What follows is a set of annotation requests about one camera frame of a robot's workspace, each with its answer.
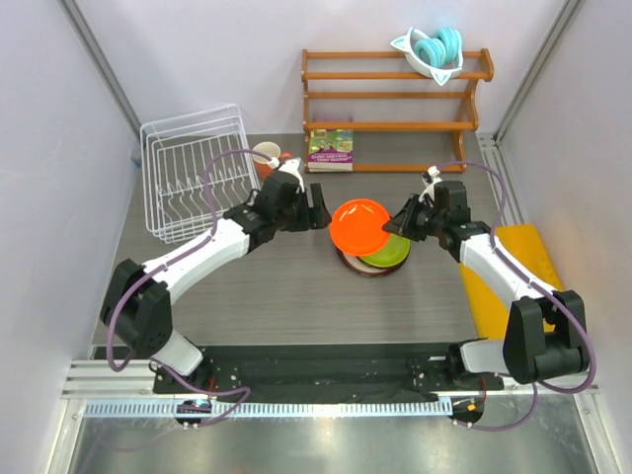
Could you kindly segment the green plate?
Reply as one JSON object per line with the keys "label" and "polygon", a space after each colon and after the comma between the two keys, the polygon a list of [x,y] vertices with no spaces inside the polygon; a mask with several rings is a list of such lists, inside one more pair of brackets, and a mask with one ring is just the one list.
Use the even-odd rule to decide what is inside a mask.
{"label": "green plate", "polygon": [[399,235],[390,234],[386,244],[377,252],[360,259],[369,266],[386,269],[402,264],[411,251],[411,241]]}

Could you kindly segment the orange plate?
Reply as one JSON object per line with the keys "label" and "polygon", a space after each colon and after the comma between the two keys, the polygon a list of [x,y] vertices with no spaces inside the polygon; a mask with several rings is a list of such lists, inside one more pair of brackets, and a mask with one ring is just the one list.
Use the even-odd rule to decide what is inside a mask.
{"label": "orange plate", "polygon": [[335,247],[343,253],[362,257],[380,251],[389,234],[382,229],[390,219],[386,208],[368,198],[355,198],[341,204],[329,225]]}

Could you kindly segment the large red cream plate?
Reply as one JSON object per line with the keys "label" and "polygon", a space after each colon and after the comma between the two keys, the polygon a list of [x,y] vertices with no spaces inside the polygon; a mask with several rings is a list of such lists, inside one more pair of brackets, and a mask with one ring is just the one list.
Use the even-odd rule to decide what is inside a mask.
{"label": "large red cream plate", "polygon": [[363,277],[387,277],[397,272],[407,262],[407,258],[405,258],[401,263],[395,266],[387,267],[387,268],[378,268],[378,267],[373,267],[371,265],[368,265],[359,257],[351,256],[349,254],[346,254],[340,251],[339,249],[336,249],[335,252],[336,252],[337,257],[340,259],[340,261],[348,269],[350,269],[352,272],[358,275],[361,275]]}

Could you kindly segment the red floral small plate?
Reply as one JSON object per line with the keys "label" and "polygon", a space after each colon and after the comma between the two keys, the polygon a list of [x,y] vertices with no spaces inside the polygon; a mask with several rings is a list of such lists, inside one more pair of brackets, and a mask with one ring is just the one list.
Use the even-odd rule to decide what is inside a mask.
{"label": "red floral small plate", "polygon": [[379,267],[372,264],[367,263],[360,257],[352,256],[350,254],[343,253],[342,257],[344,261],[351,266],[353,270],[358,270],[361,273],[367,274],[385,274],[388,272],[395,272],[397,269],[402,267],[407,263],[407,258],[403,261],[397,263],[396,265],[387,266],[387,267]]}

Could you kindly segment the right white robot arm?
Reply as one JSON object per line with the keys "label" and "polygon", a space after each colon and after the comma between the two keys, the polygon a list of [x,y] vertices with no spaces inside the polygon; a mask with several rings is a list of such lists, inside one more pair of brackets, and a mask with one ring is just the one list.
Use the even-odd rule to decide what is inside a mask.
{"label": "right white robot arm", "polygon": [[508,311],[502,340],[478,339],[451,346],[445,367],[451,386],[469,389],[483,372],[507,374],[521,384],[547,385],[553,378],[580,372],[588,381],[594,379],[595,355],[582,298],[535,276],[506,251],[489,225],[473,220],[461,182],[438,180],[421,194],[410,195],[383,229],[415,242],[435,237]]}

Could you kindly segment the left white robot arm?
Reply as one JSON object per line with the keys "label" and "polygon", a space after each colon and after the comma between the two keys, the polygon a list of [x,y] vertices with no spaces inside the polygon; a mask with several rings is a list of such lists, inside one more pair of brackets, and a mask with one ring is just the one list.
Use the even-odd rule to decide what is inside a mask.
{"label": "left white robot arm", "polygon": [[254,198],[240,203],[195,239],[151,262],[119,263],[100,312],[110,339],[120,338],[134,356],[152,358],[176,372],[188,393],[210,380],[203,355],[173,327],[172,305],[220,267],[270,242],[279,232],[324,229],[331,222],[320,184],[305,186],[275,171]]}

